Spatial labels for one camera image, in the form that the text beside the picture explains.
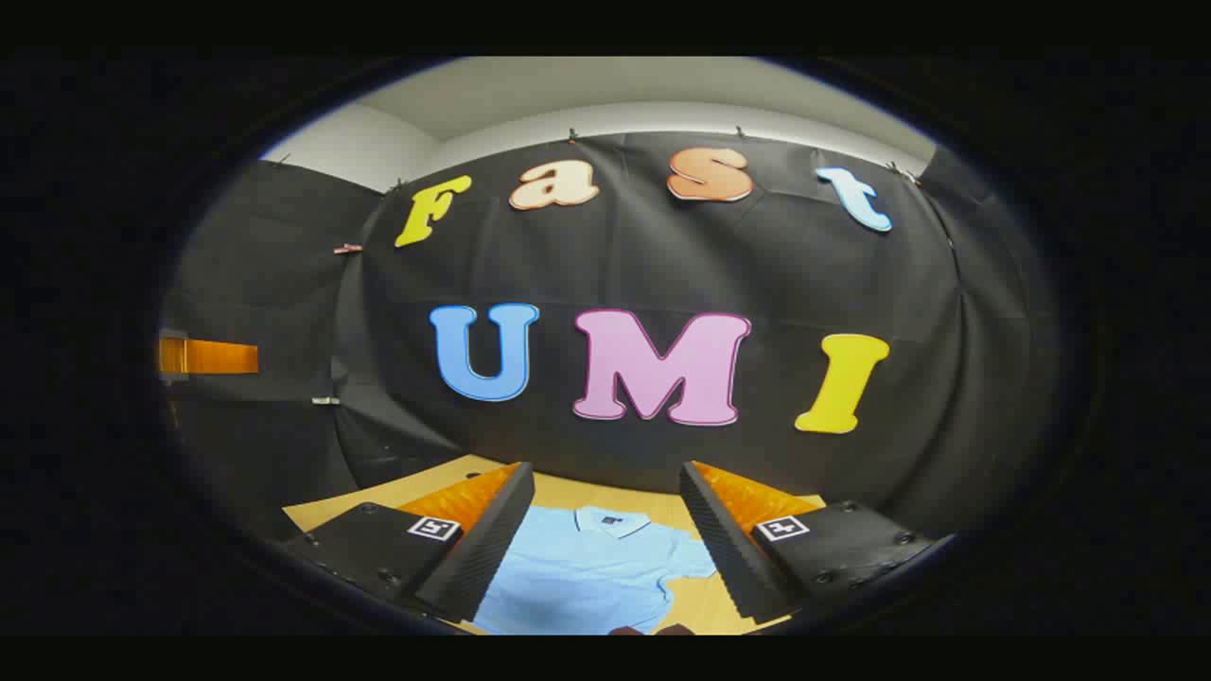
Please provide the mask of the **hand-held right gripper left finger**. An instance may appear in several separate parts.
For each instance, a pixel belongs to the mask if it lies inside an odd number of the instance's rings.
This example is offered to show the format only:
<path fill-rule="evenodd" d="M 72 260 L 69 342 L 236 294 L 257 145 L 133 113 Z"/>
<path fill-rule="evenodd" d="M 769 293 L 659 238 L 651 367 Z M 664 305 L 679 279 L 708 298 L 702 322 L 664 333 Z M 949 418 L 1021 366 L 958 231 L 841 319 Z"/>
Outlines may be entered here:
<path fill-rule="evenodd" d="M 401 507 L 365 500 L 285 553 L 391 606 L 474 620 L 533 496 L 533 468 L 513 463 Z"/>

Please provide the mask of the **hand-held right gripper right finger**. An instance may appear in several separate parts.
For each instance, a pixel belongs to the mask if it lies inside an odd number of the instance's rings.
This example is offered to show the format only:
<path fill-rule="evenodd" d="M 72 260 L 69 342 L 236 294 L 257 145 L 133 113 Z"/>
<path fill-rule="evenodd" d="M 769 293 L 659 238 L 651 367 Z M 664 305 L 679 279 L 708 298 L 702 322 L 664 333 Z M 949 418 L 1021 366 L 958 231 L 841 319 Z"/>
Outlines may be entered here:
<path fill-rule="evenodd" d="M 679 483 L 731 603 L 757 624 L 861 616 L 907 594 L 955 543 L 860 500 L 809 503 L 701 462 L 684 463 Z"/>

